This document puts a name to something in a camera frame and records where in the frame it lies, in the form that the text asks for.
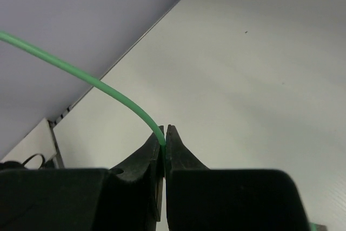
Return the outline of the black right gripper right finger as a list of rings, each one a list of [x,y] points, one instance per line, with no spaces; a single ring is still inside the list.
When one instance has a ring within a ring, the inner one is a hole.
[[[170,230],[309,230],[298,189],[276,169],[209,169],[166,134],[166,209]]]

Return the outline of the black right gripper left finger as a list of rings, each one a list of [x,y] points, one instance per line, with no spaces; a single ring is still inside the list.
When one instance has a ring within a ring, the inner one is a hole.
[[[155,230],[162,150],[155,134],[110,168],[1,163],[1,230]]]

